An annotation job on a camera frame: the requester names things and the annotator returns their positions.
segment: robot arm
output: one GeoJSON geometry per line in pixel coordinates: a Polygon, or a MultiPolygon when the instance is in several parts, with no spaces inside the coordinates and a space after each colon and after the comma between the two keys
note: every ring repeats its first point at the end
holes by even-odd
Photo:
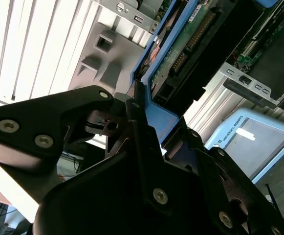
{"type": "Polygon", "coordinates": [[[281,215],[197,132],[181,123],[162,157],[142,87],[125,102],[90,86],[0,107],[0,192],[34,234],[284,234],[281,215]],[[93,134],[108,137],[105,159],[61,183],[64,145],[93,134]]]}

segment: electronic component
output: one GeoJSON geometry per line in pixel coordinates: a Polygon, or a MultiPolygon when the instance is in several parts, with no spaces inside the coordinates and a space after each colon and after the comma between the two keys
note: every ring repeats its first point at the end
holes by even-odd
{"type": "Polygon", "coordinates": [[[228,89],[261,107],[284,109],[284,0],[264,9],[227,62],[266,86],[264,89],[256,86],[261,92],[257,94],[252,87],[247,90],[228,81],[225,83],[228,89]]]}

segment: metal slot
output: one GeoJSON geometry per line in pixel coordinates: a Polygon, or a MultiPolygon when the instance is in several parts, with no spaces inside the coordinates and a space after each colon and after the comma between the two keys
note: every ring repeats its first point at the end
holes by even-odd
{"type": "Polygon", "coordinates": [[[143,20],[144,20],[142,17],[139,17],[139,16],[134,16],[134,19],[139,23],[143,23],[143,20]]]}
{"type": "Polygon", "coordinates": [[[267,89],[262,90],[263,93],[269,94],[269,91],[267,89]]]}
{"type": "Polygon", "coordinates": [[[258,90],[261,90],[261,89],[262,89],[262,86],[260,86],[260,85],[257,84],[257,85],[255,86],[255,88],[258,89],[258,90]]]}
{"type": "Polygon", "coordinates": [[[228,69],[226,72],[227,72],[228,74],[230,74],[230,75],[233,75],[233,74],[234,74],[234,71],[231,70],[231,69],[228,69]]]}

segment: metal bracket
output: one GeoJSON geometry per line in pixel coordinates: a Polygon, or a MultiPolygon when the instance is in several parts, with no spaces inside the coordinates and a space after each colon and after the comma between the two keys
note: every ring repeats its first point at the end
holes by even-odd
{"type": "Polygon", "coordinates": [[[123,19],[134,24],[146,32],[153,34],[159,25],[159,22],[149,18],[145,14],[139,12],[134,7],[121,0],[95,0],[99,5],[116,13],[123,19]]]}
{"type": "Polygon", "coordinates": [[[241,86],[249,89],[251,92],[266,99],[267,101],[275,105],[278,105],[280,103],[279,101],[274,100],[270,97],[271,89],[268,86],[257,81],[255,78],[247,75],[246,73],[240,71],[234,66],[225,62],[220,68],[219,72],[222,73],[224,76],[227,76],[231,80],[235,81],[236,83],[240,84],[241,86]]]}

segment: rectangular hole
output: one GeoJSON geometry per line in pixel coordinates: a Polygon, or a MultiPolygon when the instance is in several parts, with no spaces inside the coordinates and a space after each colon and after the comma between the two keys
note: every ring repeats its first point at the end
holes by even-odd
{"type": "Polygon", "coordinates": [[[251,79],[249,79],[248,77],[245,77],[244,75],[239,77],[239,81],[246,86],[248,86],[251,83],[251,79]]]}
{"type": "Polygon", "coordinates": [[[262,86],[260,86],[260,85],[257,84],[257,85],[255,86],[255,88],[258,89],[258,90],[261,90],[261,89],[262,89],[262,86]]]}
{"type": "Polygon", "coordinates": [[[139,22],[139,23],[142,23],[143,22],[143,18],[142,17],[140,17],[140,16],[134,16],[134,19],[137,21],[137,22],[139,22]]]}
{"type": "Polygon", "coordinates": [[[172,91],[173,91],[173,86],[165,84],[165,86],[160,92],[160,95],[164,98],[168,98],[172,91]]]}
{"type": "Polygon", "coordinates": [[[218,168],[218,172],[219,172],[221,179],[223,181],[227,181],[228,180],[227,174],[218,165],[217,165],[217,168],[218,168]]]}
{"type": "Polygon", "coordinates": [[[231,69],[228,69],[226,72],[227,72],[228,74],[230,74],[230,75],[233,75],[233,74],[234,74],[234,71],[231,70],[231,69]]]}
{"type": "Polygon", "coordinates": [[[107,53],[111,48],[111,44],[112,43],[105,38],[100,37],[97,41],[96,46],[107,53]]]}

